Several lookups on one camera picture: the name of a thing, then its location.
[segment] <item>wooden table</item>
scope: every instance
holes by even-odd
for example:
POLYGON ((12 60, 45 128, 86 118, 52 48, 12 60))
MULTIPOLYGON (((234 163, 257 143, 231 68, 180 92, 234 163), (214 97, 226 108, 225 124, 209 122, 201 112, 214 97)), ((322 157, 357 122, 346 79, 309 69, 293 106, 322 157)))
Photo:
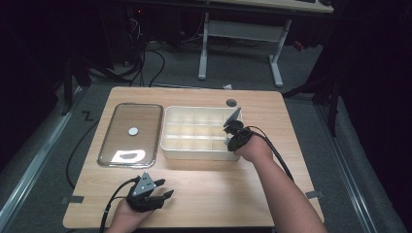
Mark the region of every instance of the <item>wooden table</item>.
MULTIPOLYGON (((275 91, 212 90, 115 87, 112 89, 97 127, 73 195, 84 196, 82 203, 70 203, 63 220, 68 228, 100 225, 111 195, 125 181, 149 172, 154 180, 166 179, 157 188, 163 193, 174 189, 163 208, 142 227, 243 227, 273 226, 258 175, 253 165, 239 161, 200 161, 166 159, 158 148, 155 165, 149 169, 109 168, 97 164, 97 156, 116 105, 125 102, 169 106, 227 107, 234 99, 242 108, 245 125, 261 128, 289 166, 303 192, 313 191, 305 161, 294 134, 284 100, 275 91)), ((119 193, 124 196, 130 186, 119 193)), ((311 204, 324 219, 316 198, 311 204)), ((113 217, 114 202, 107 219, 113 217)))

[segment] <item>rectangular tray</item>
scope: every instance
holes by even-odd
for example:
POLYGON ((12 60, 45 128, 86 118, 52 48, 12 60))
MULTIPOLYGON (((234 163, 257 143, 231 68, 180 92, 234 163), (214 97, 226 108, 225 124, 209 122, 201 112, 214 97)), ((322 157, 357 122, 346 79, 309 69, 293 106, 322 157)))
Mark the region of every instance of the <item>rectangular tray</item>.
POLYGON ((163 107, 123 103, 116 106, 97 162, 101 166, 149 168, 155 164, 163 107))
POLYGON ((160 146, 170 159, 238 160, 227 150, 223 131, 235 108, 178 107, 166 109, 160 146))

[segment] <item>forearm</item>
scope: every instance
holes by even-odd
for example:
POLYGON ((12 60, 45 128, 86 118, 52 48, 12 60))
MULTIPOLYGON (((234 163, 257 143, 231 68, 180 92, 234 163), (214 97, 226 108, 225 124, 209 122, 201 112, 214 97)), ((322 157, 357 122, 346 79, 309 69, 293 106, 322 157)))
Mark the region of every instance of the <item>forearm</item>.
POLYGON ((131 233, 134 232, 134 230, 128 229, 127 226, 128 222, 125 222, 124 225, 121 224, 112 224, 105 233, 131 233))
POLYGON ((259 160, 254 165, 279 232, 326 232, 306 196, 275 161, 259 160))

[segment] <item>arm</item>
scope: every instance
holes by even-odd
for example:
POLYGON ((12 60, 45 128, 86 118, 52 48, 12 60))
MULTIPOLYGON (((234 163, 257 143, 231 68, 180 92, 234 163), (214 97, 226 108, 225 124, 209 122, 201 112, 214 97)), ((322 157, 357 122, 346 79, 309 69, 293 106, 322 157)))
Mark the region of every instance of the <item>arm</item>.
POLYGON ((135 212, 130 209, 125 199, 121 199, 113 216, 112 224, 106 233, 131 233, 153 212, 135 212))
POLYGON ((270 147, 258 136, 238 149, 257 170, 273 222, 279 232, 326 232, 306 196, 273 160, 270 147))

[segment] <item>hand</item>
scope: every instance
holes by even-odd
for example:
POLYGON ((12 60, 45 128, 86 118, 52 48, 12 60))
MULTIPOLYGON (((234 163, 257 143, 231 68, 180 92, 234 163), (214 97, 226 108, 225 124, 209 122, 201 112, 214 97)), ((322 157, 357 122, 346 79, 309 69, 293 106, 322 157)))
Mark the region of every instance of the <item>hand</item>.
POLYGON ((150 216, 154 211, 148 212, 135 212, 127 204, 125 199, 119 201, 118 207, 116 208, 115 215, 112 220, 112 224, 107 233, 130 233, 137 229, 140 223, 150 216))
POLYGON ((253 135, 249 142, 234 152, 242 155, 247 161, 256 163, 257 161, 270 159, 273 160, 273 153, 266 142, 259 136, 253 135))

